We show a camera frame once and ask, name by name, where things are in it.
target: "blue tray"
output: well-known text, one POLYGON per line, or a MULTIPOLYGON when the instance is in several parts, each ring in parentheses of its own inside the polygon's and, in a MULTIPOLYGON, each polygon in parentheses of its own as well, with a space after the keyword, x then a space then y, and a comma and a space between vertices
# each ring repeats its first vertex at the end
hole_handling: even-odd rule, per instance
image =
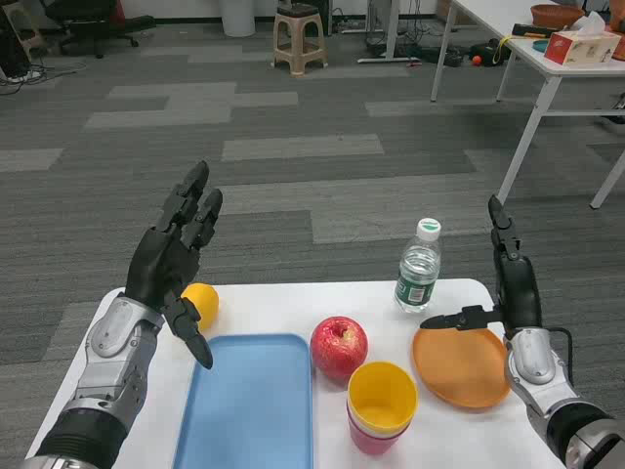
POLYGON ((292 334, 211 339, 188 391, 174 469, 313 469, 311 359, 292 334))

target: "bottle cap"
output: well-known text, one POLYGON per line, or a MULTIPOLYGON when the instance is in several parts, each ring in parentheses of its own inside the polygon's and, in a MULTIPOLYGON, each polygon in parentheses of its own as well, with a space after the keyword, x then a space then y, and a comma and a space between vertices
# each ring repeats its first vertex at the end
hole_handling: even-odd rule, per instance
POLYGON ((440 223, 434 218, 424 218, 417 225, 417 236, 427 242, 433 242, 440 235, 440 223))

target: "white bin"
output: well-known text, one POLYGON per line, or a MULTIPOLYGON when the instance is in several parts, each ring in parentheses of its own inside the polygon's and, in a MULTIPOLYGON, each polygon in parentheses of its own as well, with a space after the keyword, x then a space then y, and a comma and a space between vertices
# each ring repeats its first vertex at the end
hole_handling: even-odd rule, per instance
POLYGON ((230 37, 251 36, 254 24, 254 0, 220 0, 224 34, 230 37))

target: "stool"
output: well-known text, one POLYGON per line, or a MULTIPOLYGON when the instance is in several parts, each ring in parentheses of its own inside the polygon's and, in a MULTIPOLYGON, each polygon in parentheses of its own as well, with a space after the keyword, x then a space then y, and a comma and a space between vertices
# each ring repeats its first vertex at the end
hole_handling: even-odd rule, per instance
POLYGON ((273 62, 289 62, 291 75, 304 75, 304 67, 308 62, 321 61, 328 66, 328 51, 323 39, 323 23, 319 9, 303 3, 294 3, 288 6, 279 6, 275 23, 273 24, 273 62), (279 43, 279 28, 286 24, 291 32, 291 43, 279 43), (317 29, 317 44, 306 42, 306 25, 314 23, 317 29))
POLYGON ((26 9, 21 5, 20 0, 0 0, 0 7, 4 11, 7 20, 11 24, 13 31, 16 33, 16 37, 20 41, 23 50, 26 52, 26 55, 31 62, 32 55, 30 54, 30 51, 32 49, 41 49, 43 53, 48 52, 48 46, 45 39, 39 32, 37 26, 35 26, 35 23, 26 9), (27 26, 32 33, 24 33, 21 30, 23 26, 27 26))

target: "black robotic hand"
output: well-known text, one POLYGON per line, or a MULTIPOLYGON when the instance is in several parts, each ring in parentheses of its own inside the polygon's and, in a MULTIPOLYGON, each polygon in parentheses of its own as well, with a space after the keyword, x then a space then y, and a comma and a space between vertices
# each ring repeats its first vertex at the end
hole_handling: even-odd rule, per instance
POLYGON ((199 250, 213 237, 222 207, 218 189, 199 203, 208 174, 208 165, 200 161, 167 197, 158 223, 146 231, 133 255, 125 294, 160 311, 174 335, 210 368, 210 349, 197 330, 199 313, 188 299, 180 297, 197 274, 199 250))

